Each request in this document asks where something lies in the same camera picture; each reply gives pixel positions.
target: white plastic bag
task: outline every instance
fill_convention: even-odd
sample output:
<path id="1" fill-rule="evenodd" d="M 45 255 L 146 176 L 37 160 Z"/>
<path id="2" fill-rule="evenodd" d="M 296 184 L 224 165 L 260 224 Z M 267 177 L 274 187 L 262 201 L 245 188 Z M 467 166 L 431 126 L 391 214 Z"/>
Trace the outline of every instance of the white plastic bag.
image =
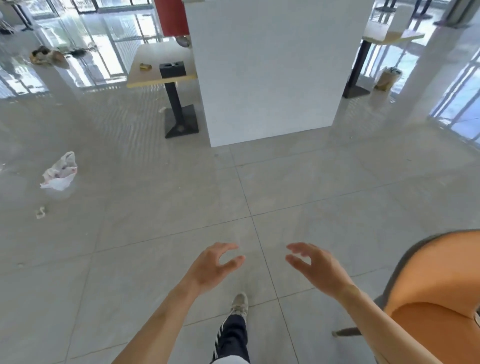
<path id="1" fill-rule="evenodd" d="M 40 184 L 40 188 L 53 188 L 57 191 L 63 191 L 70 186 L 77 174 L 77 170 L 75 153 L 68 152 L 52 168 L 47 169 L 42 174 L 45 181 Z"/>

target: table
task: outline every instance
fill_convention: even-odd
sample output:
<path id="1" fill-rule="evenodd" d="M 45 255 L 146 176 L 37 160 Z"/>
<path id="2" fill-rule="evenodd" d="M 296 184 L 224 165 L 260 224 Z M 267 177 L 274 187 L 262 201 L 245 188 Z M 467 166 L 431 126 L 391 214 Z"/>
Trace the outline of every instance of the table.
<path id="1" fill-rule="evenodd" d="M 183 62 L 185 72 L 176 77 L 162 77 L 160 64 Z M 151 64 L 152 69 L 141 71 L 140 63 Z M 176 41 L 142 44 L 138 47 L 127 78 L 127 87 L 142 87 L 165 84 L 171 109 L 165 110 L 165 137 L 198 133 L 197 116 L 193 105 L 183 106 L 175 87 L 176 82 L 197 78 L 193 52 Z"/>
<path id="2" fill-rule="evenodd" d="M 350 78 L 348 79 L 345 89 L 343 90 L 343 97 L 354 98 L 368 95 L 370 93 L 370 91 L 357 86 L 357 81 L 363 68 L 363 64 L 367 59 L 368 51 L 372 43 L 381 46 L 403 42 L 406 40 L 419 39 L 423 38 L 424 36 L 424 33 L 415 32 L 409 29 L 405 30 L 403 33 L 389 32 L 388 25 L 369 21 L 365 31 L 363 32 L 362 43 L 360 45 L 360 50 L 358 52 L 357 59 L 355 60 L 352 72 L 350 73 Z"/>

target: wooden table top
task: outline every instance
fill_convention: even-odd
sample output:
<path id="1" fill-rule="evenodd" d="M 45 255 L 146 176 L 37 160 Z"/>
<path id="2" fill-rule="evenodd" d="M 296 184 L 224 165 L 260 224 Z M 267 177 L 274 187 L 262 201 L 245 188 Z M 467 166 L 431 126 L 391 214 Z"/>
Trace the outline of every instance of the wooden table top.
<path id="1" fill-rule="evenodd" d="M 403 42 L 405 40 L 419 39 L 424 36 L 424 33 L 415 32 L 409 29 L 405 30 L 403 33 L 388 32 L 388 25 L 368 21 L 362 39 L 373 44 L 384 45 Z"/>
<path id="2" fill-rule="evenodd" d="M 184 62 L 186 76 L 162 78 L 159 69 L 160 64 L 178 61 Z M 140 63 L 151 64 L 152 69 L 141 71 Z M 178 45 L 175 40 L 170 40 L 169 42 L 142 44 L 138 47 L 128 74 L 127 87 L 165 84 L 195 78 L 197 78 L 197 71 L 192 49 L 184 48 Z"/>

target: pants with white stripes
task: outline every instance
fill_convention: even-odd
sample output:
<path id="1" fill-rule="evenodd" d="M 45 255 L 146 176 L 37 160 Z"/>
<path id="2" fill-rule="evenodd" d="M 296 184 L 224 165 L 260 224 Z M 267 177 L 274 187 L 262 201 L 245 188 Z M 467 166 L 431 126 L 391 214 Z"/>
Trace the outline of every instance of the pants with white stripes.
<path id="1" fill-rule="evenodd" d="M 247 342 L 247 326 L 243 317 L 240 315 L 228 316 L 216 335 L 212 361 L 236 355 L 250 362 Z"/>

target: shoe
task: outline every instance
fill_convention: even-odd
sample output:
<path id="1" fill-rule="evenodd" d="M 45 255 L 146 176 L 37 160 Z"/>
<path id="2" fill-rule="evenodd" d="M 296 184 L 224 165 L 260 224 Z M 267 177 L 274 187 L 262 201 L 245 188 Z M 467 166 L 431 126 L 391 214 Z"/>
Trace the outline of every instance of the shoe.
<path id="1" fill-rule="evenodd" d="M 237 294 L 233 299 L 230 315 L 240 315 L 243 317 L 245 322 L 247 322 L 247 314 L 248 314 L 248 299 L 247 299 L 247 295 L 244 292 L 242 292 Z"/>

